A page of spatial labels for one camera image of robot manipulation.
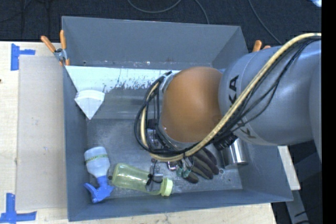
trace metal cylinder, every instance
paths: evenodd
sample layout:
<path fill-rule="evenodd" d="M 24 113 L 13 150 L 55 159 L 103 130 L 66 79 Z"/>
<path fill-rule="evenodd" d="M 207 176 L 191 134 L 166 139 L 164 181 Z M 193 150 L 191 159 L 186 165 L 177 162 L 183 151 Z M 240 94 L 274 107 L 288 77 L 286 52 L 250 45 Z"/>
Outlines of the metal cylinder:
<path fill-rule="evenodd" d="M 220 152 L 225 169 L 238 168 L 241 165 L 248 164 L 244 141 L 239 138 L 231 146 L 224 148 Z"/>

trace black carpet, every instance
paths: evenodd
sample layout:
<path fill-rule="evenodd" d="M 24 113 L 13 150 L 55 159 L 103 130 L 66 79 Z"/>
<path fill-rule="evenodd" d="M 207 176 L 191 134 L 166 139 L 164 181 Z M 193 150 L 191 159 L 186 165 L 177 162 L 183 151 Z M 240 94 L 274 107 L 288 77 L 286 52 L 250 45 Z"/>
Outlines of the black carpet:
<path fill-rule="evenodd" d="M 236 25 L 242 28 L 249 51 L 257 39 L 265 45 L 278 46 L 303 33 L 321 32 L 321 8 L 310 0 L 129 1 L 137 8 L 128 0 L 0 0 L 0 40 L 40 41 L 40 36 L 46 35 L 52 42 L 59 42 L 64 15 Z M 154 12 L 165 9 L 165 12 Z M 315 150 L 314 145 L 290 148 L 296 159 Z M 321 177 L 309 180 L 305 191 L 310 186 L 321 186 Z M 312 197 L 316 197 L 314 208 L 321 208 L 320 190 L 311 187 L 315 193 L 310 195 L 309 203 L 312 203 Z M 274 204 L 273 208 L 278 224 L 290 223 L 284 204 Z M 311 223 L 322 223 L 321 210 L 315 210 L 313 217 Z"/>

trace white cone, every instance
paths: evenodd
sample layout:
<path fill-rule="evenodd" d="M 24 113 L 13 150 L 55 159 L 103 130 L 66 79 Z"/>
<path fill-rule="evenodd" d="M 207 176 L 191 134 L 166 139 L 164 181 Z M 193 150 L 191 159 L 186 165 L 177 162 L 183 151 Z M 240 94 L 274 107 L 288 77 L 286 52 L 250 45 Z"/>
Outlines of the white cone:
<path fill-rule="evenodd" d="M 82 90 L 77 92 L 75 102 L 82 109 L 86 117 L 91 120 L 100 108 L 105 98 L 105 93 L 96 90 Z"/>

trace robotic hand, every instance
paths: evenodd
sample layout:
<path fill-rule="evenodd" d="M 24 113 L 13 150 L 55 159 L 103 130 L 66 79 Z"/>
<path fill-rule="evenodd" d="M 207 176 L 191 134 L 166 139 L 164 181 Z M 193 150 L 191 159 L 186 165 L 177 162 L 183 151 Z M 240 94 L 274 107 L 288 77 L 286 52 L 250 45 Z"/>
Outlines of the robotic hand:
<path fill-rule="evenodd" d="M 197 183 L 200 175 L 206 179 L 212 179 L 214 175 L 218 175 L 219 169 L 217 167 L 216 157 L 207 148 L 202 148 L 193 156 L 188 157 L 192 162 L 190 173 L 184 179 L 190 183 Z"/>

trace wooden table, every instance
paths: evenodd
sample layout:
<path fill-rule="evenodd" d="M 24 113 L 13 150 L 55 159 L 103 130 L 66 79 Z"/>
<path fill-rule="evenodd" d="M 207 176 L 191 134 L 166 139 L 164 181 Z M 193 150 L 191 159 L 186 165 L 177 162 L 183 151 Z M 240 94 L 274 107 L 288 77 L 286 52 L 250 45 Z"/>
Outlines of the wooden table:
<path fill-rule="evenodd" d="M 10 46 L 12 43 L 21 49 L 30 48 L 36 51 L 32 56 L 50 56 L 51 52 L 42 42 L 0 42 L 0 212 L 6 210 L 6 193 L 15 194 L 16 190 L 16 157 L 18 129 L 18 86 L 20 70 L 10 69 Z M 291 189 L 299 189 L 299 183 L 293 168 L 287 147 L 280 150 L 287 170 Z M 37 217 L 29 223 L 68 223 L 66 208 L 35 209 Z M 235 206 L 197 211 L 183 211 L 157 215 L 122 217 L 104 220 L 83 221 L 83 223 L 225 223 L 225 224 L 273 224 L 276 223 L 271 204 Z"/>

